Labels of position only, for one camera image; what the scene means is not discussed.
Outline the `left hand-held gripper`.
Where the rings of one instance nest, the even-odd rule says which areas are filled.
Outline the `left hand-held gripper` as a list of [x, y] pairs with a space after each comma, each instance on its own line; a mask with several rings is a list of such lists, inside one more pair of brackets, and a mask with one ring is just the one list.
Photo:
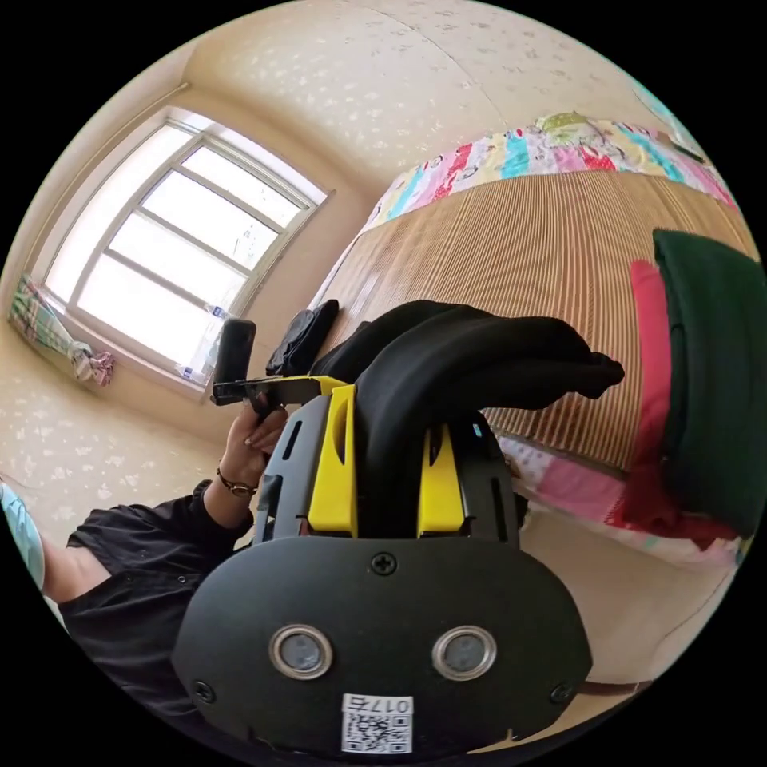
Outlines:
[[318, 395], [329, 395], [347, 386], [331, 376], [268, 377], [215, 383], [211, 402], [217, 407], [246, 403], [262, 424], [274, 411], [288, 405], [304, 405]]

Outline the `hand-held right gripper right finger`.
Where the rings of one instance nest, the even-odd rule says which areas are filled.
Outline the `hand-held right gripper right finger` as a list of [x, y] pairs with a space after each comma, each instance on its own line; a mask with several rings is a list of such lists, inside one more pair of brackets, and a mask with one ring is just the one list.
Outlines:
[[463, 500], [446, 424], [429, 430], [423, 445], [417, 510], [417, 535], [457, 535], [465, 520]]

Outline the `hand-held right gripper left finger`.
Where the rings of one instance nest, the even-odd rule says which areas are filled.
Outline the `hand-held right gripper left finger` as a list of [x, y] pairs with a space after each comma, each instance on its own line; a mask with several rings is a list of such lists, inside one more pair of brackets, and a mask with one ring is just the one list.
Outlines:
[[317, 534], [358, 533], [355, 399], [352, 384], [330, 394], [307, 517]]

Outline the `person's left hand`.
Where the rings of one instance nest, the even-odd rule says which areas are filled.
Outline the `person's left hand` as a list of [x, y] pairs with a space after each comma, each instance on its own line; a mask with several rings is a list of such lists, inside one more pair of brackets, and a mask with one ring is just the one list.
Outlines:
[[282, 407], [263, 415], [251, 403], [243, 403], [230, 427], [219, 464], [222, 478], [257, 487], [287, 421], [288, 413]]

